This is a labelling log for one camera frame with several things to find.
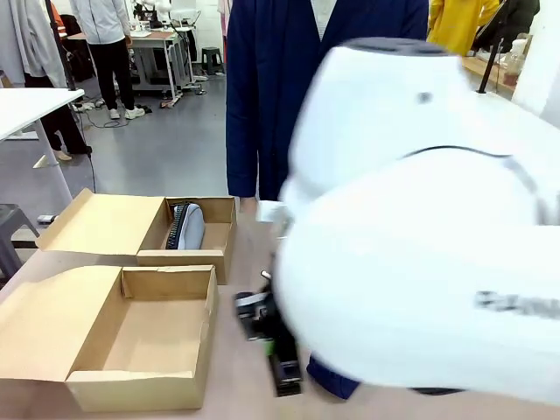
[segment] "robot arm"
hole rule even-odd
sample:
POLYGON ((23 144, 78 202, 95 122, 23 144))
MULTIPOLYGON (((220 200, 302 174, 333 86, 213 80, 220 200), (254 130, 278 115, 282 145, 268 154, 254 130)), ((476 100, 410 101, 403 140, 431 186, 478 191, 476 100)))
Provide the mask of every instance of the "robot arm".
POLYGON ((286 323, 356 380, 560 403, 560 229, 533 226, 515 175, 431 153, 295 221, 276 267, 286 323))
POLYGON ((275 299, 356 380, 560 403, 557 204, 504 164, 512 142, 470 134, 497 130, 434 48, 368 39, 327 57, 292 139, 275 299))

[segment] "black pants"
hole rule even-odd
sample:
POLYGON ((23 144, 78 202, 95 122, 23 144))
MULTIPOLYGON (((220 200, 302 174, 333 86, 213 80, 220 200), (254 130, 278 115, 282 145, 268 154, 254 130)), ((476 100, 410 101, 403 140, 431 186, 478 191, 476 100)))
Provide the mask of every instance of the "black pants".
MULTIPOLYGON (((52 88, 53 84, 48 77, 32 77, 29 74, 25 74, 25 87, 26 88, 52 88)), ((41 118, 41 123, 45 129, 47 138, 51 147, 59 151, 61 149, 62 143, 60 142, 60 137, 55 133, 60 132, 62 138, 64 139, 64 144, 68 153, 74 155, 82 155, 88 153, 84 139, 81 136, 78 126, 72 117, 72 112, 70 108, 65 105, 55 109, 50 114, 45 115, 41 118)))
POLYGON ((132 80, 130 79, 129 50, 123 40, 113 44, 89 44, 89 51, 97 69, 97 81, 101 96, 108 109, 116 109, 113 74, 121 91, 121 101, 126 109, 134 109, 132 80))

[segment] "shoe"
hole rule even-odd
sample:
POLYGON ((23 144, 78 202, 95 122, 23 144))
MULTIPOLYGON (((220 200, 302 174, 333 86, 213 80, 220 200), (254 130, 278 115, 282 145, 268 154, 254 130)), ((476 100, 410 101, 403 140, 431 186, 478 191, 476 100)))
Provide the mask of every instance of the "shoe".
POLYGON ((67 162, 68 160, 72 160, 72 157, 68 156, 64 151, 62 150, 53 150, 54 152, 54 156, 61 161, 67 162))
POLYGON ((124 117, 127 120, 134 120, 135 118, 138 118, 139 116, 143 116, 145 113, 146 112, 142 108, 127 109, 124 112, 124 117))
POLYGON ((121 115, 119 114, 119 111, 117 109, 110 109, 108 111, 108 116, 111 118, 111 120, 118 120, 121 118, 121 115))

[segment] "box flap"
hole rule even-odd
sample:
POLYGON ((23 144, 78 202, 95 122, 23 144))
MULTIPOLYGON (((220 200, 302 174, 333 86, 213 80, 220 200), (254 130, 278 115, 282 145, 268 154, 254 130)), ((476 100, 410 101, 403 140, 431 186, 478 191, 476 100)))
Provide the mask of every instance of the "box flap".
POLYGON ((63 382, 120 274, 80 267, 14 290, 0 305, 0 378, 63 382))
POLYGON ((83 190, 36 240, 47 251, 135 256, 163 197, 93 194, 83 190))

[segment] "concrete floor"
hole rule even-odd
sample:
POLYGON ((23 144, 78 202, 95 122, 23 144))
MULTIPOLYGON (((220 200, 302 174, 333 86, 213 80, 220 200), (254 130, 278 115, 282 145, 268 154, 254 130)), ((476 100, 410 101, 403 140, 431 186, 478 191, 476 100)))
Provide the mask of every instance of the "concrete floor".
MULTIPOLYGON (((98 95, 96 79, 81 84, 98 95)), ((135 195, 227 195, 225 148, 225 79, 204 83, 207 94, 186 94, 171 109, 159 108, 157 97, 136 103, 153 110, 118 129, 93 127, 83 115, 86 142, 94 149, 98 193, 135 195)), ((109 121, 107 110, 89 113, 97 125, 109 121)), ((39 214, 62 209, 49 169, 32 169, 43 154, 38 142, 0 143, 0 203, 20 205, 35 221, 39 214)), ((73 195, 93 188, 86 157, 62 164, 73 195)))

